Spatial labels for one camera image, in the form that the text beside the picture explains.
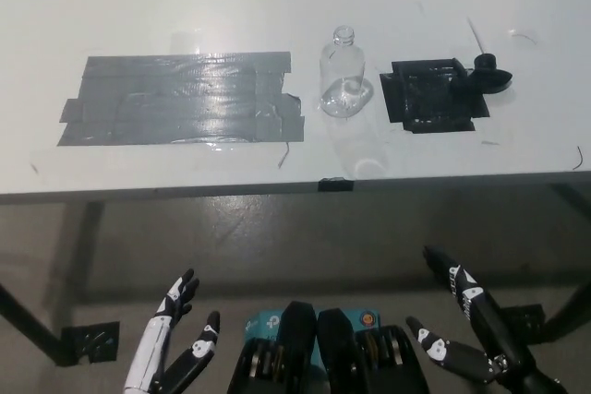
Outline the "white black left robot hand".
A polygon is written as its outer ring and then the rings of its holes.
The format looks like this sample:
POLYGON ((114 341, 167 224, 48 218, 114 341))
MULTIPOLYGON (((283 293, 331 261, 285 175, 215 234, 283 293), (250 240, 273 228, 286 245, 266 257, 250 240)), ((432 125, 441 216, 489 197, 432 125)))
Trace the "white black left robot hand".
POLYGON ((198 338, 170 366, 165 365, 172 332, 191 310, 198 287, 195 271, 188 269, 168 290, 144 329, 127 373, 125 393, 182 393, 210 363, 221 325, 217 311, 208 315, 198 338))

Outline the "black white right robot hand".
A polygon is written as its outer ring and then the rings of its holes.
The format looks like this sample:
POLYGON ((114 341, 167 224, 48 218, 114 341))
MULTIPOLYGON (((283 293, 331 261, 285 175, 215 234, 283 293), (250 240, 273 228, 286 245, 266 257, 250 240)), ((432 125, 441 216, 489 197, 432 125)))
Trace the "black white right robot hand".
POLYGON ((409 316, 406 324, 430 361, 466 380, 484 385, 496 381, 512 392, 526 391, 537 370, 536 362, 497 302, 463 265, 438 247, 426 246, 423 256, 438 282, 452 294, 482 345, 476 349, 445 339, 409 316))

